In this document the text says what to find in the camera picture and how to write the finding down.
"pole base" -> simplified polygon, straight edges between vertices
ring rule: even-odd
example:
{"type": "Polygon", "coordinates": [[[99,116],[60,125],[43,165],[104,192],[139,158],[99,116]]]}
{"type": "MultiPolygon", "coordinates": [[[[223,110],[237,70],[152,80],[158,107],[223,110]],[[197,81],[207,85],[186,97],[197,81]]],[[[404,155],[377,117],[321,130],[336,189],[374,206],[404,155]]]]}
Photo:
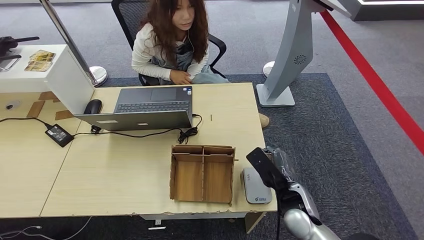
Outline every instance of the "pole base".
{"type": "Polygon", "coordinates": [[[90,72],[95,78],[95,84],[94,84],[95,88],[100,87],[106,82],[106,80],[108,80],[108,77],[109,77],[108,73],[106,72],[106,69],[104,69],[101,66],[91,66],[90,72]]]}
{"type": "Polygon", "coordinates": [[[267,64],[265,64],[265,66],[263,66],[262,68],[262,73],[263,76],[267,79],[268,76],[270,75],[271,70],[274,67],[274,64],[276,63],[276,61],[270,61],[267,64]]]}
{"type": "Polygon", "coordinates": [[[274,101],[267,101],[264,93],[264,85],[258,84],[256,85],[257,95],[259,97],[259,105],[264,108],[272,108],[272,107],[292,107],[295,105],[295,100],[293,99],[292,92],[290,91],[290,87],[284,89],[284,91],[277,97],[274,101]]]}

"white sweater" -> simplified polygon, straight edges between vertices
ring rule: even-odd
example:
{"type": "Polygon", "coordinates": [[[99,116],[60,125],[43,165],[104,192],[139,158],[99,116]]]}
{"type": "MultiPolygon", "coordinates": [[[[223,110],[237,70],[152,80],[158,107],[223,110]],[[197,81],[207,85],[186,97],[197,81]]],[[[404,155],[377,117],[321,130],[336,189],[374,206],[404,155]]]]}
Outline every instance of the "white sweater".
{"type": "MultiPolygon", "coordinates": [[[[180,46],[181,44],[183,44],[182,41],[177,41],[175,47],[180,46]]],[[[162,78],[164,80],[170,81],[171,69],[160,67],[149,62],[153,56],[155,56],[157,59],[165,60],[164,56],[161,56],[160,46],[156,46],[153,26],[150,23],[147,23],[137,33],[134,41],[131,63],[132,69],[142,75],[154,78],[162,78]]],[[[187,73],[191,75],[190,79],[193,79],[198,73],[201,72],[203,67],[208,63],[208,57],[209,50],[206,49],[206,54],[200,63],[193,59],[191,65],[187,69],[187,73]]]]}

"woman's hand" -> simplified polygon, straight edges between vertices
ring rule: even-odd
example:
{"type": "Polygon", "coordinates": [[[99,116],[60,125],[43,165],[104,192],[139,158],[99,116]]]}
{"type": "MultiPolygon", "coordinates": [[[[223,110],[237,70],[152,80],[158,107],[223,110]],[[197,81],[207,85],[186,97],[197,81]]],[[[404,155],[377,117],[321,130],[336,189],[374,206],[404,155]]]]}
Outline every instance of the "woman's hand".
{"type": "Polygon", "coordinates": [[[179,70],[171,70],[171,73],[169,74],[169,78],[176,85],[192,84],[192,80],[189,77],[190,74],[179,70]]]}

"dark blue carpet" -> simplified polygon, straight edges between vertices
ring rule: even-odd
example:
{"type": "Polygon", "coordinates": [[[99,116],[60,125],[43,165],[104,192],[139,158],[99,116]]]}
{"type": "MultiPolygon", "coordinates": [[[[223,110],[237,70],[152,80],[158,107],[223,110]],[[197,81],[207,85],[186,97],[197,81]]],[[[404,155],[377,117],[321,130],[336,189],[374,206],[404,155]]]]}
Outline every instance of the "dark blue carpet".
{"type": "MultiPolygon", "coordinates": [[[[264,81],[259,74],[227,77],[233,83],[264,81]]],[[[103,87],[139,85],[137,78],[114,78],[103,87]]],[[[266,144],[280,146],[293,159],[300,183],[314,197],[322,221],[343,239],[359,232],[381,240],[418,239],[328,75],[301,74],[290,88],[294,107],[259,107],[271,120],[263,134],[266,144]]],[[[42,225],[40,232],[63,239],[85,221],[84,217],[1,219],[0,232],[42,225]]],[[[243,219],[162,223],[167,229],[148,231],[152,223],[138,216],[94,217],[74,239],[272,240],[277,225],[275,213],[268,213],[249,235],[243,219]]],[[[280,239],[293,237],[282,228],[280,239]]]]}

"woman's foot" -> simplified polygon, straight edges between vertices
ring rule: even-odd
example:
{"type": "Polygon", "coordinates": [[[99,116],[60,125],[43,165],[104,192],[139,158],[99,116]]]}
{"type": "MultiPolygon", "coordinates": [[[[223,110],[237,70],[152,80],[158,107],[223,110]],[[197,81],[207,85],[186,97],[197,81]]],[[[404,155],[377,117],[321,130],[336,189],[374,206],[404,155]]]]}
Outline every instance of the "woman's foot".
{"type": "Polygon", "coordinates": [[[263,115],[262,113],[259,113],[259,120],[260,120],[260,126],[262,128],[265,128],[270,124],[270,118],[263,115]]]}

